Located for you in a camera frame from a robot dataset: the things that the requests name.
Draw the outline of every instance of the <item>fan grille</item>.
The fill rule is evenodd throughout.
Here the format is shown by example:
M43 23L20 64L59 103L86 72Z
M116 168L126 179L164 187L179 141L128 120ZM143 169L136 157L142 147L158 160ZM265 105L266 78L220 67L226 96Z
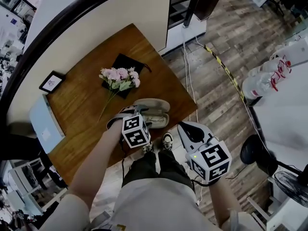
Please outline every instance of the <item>fan grille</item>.
M277 186L290 198L304 207L308 207L308 187L299 184L297 177L286 171L275 174Z

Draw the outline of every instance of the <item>black fan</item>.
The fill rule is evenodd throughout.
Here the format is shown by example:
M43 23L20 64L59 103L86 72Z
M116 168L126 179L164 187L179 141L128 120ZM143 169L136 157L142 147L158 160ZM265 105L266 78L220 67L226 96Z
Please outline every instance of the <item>black fan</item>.
M258 167L269 176L275 173L278 165L291 171L293 174L286 171L275 173L275 182L286 195L302 206L308 207L308 165L306 165L302 172L277 161L275 155L264 148L262 141L257 135L251 135L243 144L241 160L245 164L256 162Z

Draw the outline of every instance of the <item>flower bouquet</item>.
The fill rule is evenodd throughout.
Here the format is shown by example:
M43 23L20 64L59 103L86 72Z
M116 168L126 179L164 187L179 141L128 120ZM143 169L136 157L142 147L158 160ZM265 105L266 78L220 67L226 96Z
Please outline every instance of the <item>flower bouquet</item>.
M108 103L117 95L118 92L133 87L137 88L140 85L139 75L135 71L134 67L128 70L125 68L103 68L99 77L106 81L109 89L109 94L98 121L101 119Z

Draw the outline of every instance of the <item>shirt sleeve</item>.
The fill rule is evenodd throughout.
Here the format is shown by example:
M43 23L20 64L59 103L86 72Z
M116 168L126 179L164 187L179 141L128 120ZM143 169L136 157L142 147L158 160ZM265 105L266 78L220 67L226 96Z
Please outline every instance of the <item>shirt sleeve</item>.
M66 195L40 231L83 231L90 224L89 208L79 197Z
M247 212L230 212L230 218L222 225L223 231L263 231Z

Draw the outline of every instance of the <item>white cube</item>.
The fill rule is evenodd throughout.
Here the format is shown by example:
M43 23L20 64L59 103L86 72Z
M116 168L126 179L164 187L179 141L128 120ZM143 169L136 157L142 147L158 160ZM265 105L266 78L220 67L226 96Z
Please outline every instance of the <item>white cube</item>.
M201 146L198 151L189 154L189 157L191 169L205 180L205 184L228 173L232 161L224 141L209 147Z
M151 135L142 115L125 117L123 119L122 134L130 148L146 145L151 140Z

